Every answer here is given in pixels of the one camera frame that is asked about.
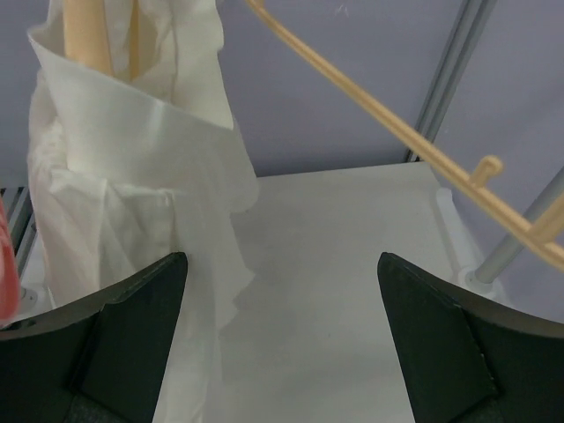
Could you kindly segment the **beige hanger front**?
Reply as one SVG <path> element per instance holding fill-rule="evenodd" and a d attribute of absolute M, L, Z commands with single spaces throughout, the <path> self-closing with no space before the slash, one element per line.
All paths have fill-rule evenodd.
<path fill-rule="evenodd" d="M 473 172 L 468 173 L 422 137 L 413 127 L 278 22 L 266 10 L 263 1 L 248 1 L 247 5 L 297 55 L 342 90 L 407 147 L 416 152 L 436 172 L 463 192 L 491 219 L 503 226 L 523 246 L 555 269 L 563 270 L 563 247 L 556 241 L 557 236 L 563 232 L 563 195 L 556 197 L 540 217 L 529 221 L 487 187 L 487 183 L 504 170 L 504 165 L 499 157 L 486 155 L 479 161 Z"/>

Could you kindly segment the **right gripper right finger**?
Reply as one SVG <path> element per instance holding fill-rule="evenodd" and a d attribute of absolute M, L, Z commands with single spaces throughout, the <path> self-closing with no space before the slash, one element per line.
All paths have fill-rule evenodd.
<path fill-rule="evenodd" d="M 561 422 L 563 326 L 391 253 L 377 275 L 418 422 Z"/>

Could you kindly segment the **pink hanger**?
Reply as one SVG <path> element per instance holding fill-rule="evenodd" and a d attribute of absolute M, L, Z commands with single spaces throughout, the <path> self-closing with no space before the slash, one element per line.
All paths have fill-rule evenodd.
<path fill-rule="evenodd" d="M 8 228 L 8 220 L 1 203 L 1 323 L 10 321 L 19 310 L 20 281 L 17 263 Z"/>

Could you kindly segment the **white skirt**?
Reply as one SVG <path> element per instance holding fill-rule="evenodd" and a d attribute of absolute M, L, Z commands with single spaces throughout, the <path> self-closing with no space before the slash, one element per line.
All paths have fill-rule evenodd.
<path fill-rule="evenodd" d="M 126 79 L 131 1 L 104 4 L 113 76 L 64 52 L 63 3 L 28 32 L 40 62 L 28 179 L 57 306 L 174 251 L 189 258 L 157 422 L 229 422 L 219 333 L 253 279 L 231 217 L 259 186 L 219 65 L 213 1 L 139 3 L 140 70 Z"/>

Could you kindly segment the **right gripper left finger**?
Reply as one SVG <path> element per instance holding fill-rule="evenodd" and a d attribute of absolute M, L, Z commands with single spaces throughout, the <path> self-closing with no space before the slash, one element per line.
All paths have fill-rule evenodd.
<path fill-rule="evenodd" d="M 1 330 L 3 422 L 150 422 L 180 314 L 188 259 Z"/>

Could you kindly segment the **beige hanger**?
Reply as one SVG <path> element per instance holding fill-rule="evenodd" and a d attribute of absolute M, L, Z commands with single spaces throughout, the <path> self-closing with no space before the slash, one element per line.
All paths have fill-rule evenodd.
<path fill-rule="evenodd" d="M 563 232 L 563 195 L 556 197 L 540 217 L 529 221 L 487 187 L 487 183 L 504 170 L 504 165 L 499 157 L 486 155 L 479 161 L 473 172 L 468 173 L 422 137 L 413 127 L 278 22 L 266 10 L 263 1 L 248 1 L 247 5 L 297 55 L 342 90 L 407 147 L 416 152 L 436 172 L 463 192 L 491 219 L 503 226 L 523 246 L 555 269 L 563 270 L 563 247 L 556 241 L 557 236 Z"/>
<path fill-rule="evenodd" d="M 103 1 L 64 0 L 65 56 L 108 76 L 114 75 Z"/>

